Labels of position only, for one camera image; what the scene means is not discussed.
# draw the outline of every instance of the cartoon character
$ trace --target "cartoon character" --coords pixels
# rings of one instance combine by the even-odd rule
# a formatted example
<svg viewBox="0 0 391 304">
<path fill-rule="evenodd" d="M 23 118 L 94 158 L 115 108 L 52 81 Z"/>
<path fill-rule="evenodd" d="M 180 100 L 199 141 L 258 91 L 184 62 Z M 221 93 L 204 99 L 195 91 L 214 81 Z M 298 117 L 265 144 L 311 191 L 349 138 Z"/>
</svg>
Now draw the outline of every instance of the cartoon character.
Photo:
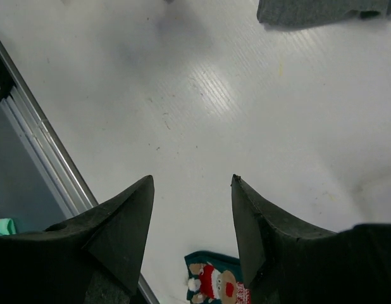
<svg viewBox="0 0 391 304">
<path fill-rule="evenodd" d="M 249 290 L 229 270 L 220 272 L 211 264 L 190 264 L 190 272 L 198 275 L 198 279 L 189 279 L 189 289 L 195 292 L 191 302 L 200 304 L 208 299 L 221 300 L 222 304 L 248 304 L 250 303 Z"/>
</svg>

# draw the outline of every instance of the folded gray cloth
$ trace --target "folded gray cloth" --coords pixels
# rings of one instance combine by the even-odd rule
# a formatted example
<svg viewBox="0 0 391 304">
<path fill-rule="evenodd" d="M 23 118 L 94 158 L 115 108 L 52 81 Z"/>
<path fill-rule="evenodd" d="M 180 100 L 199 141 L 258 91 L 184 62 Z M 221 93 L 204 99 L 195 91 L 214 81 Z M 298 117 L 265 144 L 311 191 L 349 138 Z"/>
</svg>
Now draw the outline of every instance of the folded gray cloth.
<svg viewBox="0 0 391 304">
<path fill-rule="evenodd" d="M 307 27 L 339 21 L 351 11 L 388 16 L 391 0 L 259 0 L 258 20 L 270 25 Z"/>
</svg>

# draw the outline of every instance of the gray fabric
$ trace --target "gray fabric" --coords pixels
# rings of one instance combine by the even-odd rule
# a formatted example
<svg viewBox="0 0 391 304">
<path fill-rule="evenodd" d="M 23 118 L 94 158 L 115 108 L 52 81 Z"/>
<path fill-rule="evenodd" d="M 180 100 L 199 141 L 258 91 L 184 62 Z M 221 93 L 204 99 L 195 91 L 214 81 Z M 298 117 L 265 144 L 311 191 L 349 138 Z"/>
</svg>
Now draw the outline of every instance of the gray fabric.
<svg viewBox="0 0 391 304">
<path fill-rule="evenodd" d="M 391 14 L 391 0 L 260 0 L 258 20 L 270 25 L 306 27 L 336 22 L 351 11 Z"/>
</svg>

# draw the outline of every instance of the teal object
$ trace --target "teal object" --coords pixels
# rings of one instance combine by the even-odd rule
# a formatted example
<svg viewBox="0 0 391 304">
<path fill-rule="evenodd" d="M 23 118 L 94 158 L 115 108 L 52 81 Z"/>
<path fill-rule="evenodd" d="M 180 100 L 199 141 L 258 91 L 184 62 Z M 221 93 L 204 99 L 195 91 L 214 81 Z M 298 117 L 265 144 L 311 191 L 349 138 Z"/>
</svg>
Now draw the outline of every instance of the teal object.
<svg viewBox="0 0 391 304">
<path fill-rule="evenodd" d="M 16 234 L 14 220 L 11 218 L 0 218 L 0 236 Z"/>
<path fill-rule="evenodd" d="M 192 304 L 250 304 L 238 258 L 210 251 L 184 257 L 189 273 L 187 300 Z"/>
</svg>

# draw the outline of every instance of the red nose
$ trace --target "red nose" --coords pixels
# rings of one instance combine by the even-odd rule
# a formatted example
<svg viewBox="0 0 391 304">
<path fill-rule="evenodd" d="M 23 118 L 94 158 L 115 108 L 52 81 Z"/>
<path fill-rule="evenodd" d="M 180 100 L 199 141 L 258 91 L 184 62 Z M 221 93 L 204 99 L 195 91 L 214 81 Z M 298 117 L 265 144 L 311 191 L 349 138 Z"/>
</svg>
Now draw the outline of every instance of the red nose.
<svg viewBox="0 0 391 304">
<path fill-rule="evenodd" d="M 229 296 L 230 298 L 232 297 L 233 295 L 233 284 L 232 283 L 227 283 L 227 285 L 225 286 L 225 293 L 227 294 L 227 296 Z"/>
</svg>

